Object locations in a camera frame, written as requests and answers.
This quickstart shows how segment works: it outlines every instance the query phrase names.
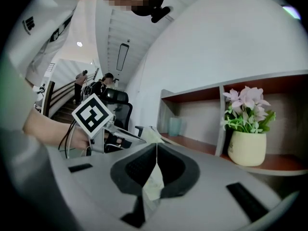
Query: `glass cup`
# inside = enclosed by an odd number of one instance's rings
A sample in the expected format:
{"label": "glass cup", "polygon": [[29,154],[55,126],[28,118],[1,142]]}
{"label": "glass cup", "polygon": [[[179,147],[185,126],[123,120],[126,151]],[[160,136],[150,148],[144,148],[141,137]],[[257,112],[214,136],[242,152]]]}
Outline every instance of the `glass cup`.
{"label": "glass cup", "polygon": [[182,120],[172,117],[169,119],[168,134],[169,136],[178,136],[181,130]]}

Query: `black cable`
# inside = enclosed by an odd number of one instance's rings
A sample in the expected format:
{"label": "black cable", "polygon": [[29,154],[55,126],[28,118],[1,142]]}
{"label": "black cable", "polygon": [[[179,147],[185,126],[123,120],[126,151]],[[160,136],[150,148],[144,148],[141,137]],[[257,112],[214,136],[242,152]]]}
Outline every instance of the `black cable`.
{"label": "black cable", "polygon": [[67,152],[66,152],[66,145],[67,145],[67,140],[68,140],[68,137],[69,137],[69,134],[71,133],[74,125],[76,124],[76,121],[75,119],[73,120],[73,123],[71,123],[71,125],[69,126],[69,129],[67,131],[67,134],[66,134],[66,139],[65,139],[65,144],[64,144],[64,152],[65,152],[65,158],[67,159]]}
{"label": "black cable", "polygon": [[[76,148],[70,149],[70,151],[73,151],[73,150],[76,150]],[[64,150],[61,150],[61,151],[59,151],[59,152],[64,152]]]}
{"label": "black cable", "polygon": [[63,139],[61,140],[60,144],[59,144],[59,147],[58,147],[58,151],[60,150],[60,147],[61,147],[61,144],[63,143],[63,141],[65,140],[66,136],[68,135],[69,131],[70,131],[70,128],[72,126],[72,124],[75,122],[75,120],[72,121],[67,133],[65,134],[65,136],[63,137]]}

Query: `staircase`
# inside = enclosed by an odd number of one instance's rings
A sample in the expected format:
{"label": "staircase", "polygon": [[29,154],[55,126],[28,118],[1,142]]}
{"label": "staircase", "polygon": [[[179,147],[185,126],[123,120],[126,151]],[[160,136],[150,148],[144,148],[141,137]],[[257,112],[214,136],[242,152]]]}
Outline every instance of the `staircase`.
{"label": "staircase", "polygon": [[72,112],[77,107],[78,105],[73,104],[73,99],[70,99],[53,115],[52,119],[58,122],[70,124],[74,120]]}

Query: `pink artificial flower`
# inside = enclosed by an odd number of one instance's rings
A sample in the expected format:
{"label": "pink artificial flower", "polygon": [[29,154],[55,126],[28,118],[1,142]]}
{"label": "pink artificial flower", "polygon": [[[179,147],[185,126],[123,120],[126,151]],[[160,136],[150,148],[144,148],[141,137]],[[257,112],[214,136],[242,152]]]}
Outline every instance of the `pink artificial flower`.
{"label": "pink artificial flower", "polygon": [[246,123],[248,123],[248,119],[249,119],[249,116],[247,114],[247,112],[243,112],[243,124],[244,126],[246,125]]}
{"label": "pink artificial flower", "polygon": [[234,102],[239,100],[239,93],[233,89],[230,90],[230,93],[224,92],[223,95],[227,97],[227,101]]}
{"label": "pink artificial flower", "polygon": [[236,114],[238,114],[238,115],[240,115],[240,114],[242,114],[243,113],[243,111],[242,111],[242,109],[240,108],[240,107],[232,107],[232,110],[236,113]]}
{"label": "pink artificial flower", "polygon": [[255,106],[254,101],[251,98],[249,98],[249,96],[245,95],[240,97],[238,101],[233,102],[232,108],[234,109],[237,107],[241,107],[243,104],[250,109],[253,109]]}
{"label": "pink artificial flower", "polygon": [[259,105],[259,104],[263,104],[263,105],[268,105],[270,106],[269,102],[263,100],[263,89],[260,88],[251,88],[250,90],[248,90],[247,96],[249,96],[254,102],[255,105]]}
{"label": "pink artificial flower", "polygon": [[268,116],[269,114],[265,112],[264,108],[262,108],[259,105],[257,105],[255,108],[254,108],[254,111],[255,111],[255,114],[256,114],[256,121],[259,122],[259,121],[264,121],[266,119],[266,116]]}
{"label": "pink artificial flower", "polygon": [[250,90],[249,87],[245,86],[245,88],[241,91],[240,97],[246,96],[247,92]]}

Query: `white shirt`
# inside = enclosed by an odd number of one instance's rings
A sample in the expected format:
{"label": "white shirt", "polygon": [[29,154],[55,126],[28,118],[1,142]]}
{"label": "white shirt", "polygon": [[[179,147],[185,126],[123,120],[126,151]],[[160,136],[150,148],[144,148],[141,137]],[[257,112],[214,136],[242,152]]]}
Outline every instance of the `white shirt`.
{"label": "white shirt", "polygon": [[78,0],[32,0],[8,39],[0,59],[0,128],[22,130],[36,96],[25,77],[40,86],[52,58],[64,44]]}
{"label": "white shirt", "polygon": [[40,86],[51,60],[63,46],[77,3],[32,0],[16,22],[5,50],[13,66],[32,84]]}

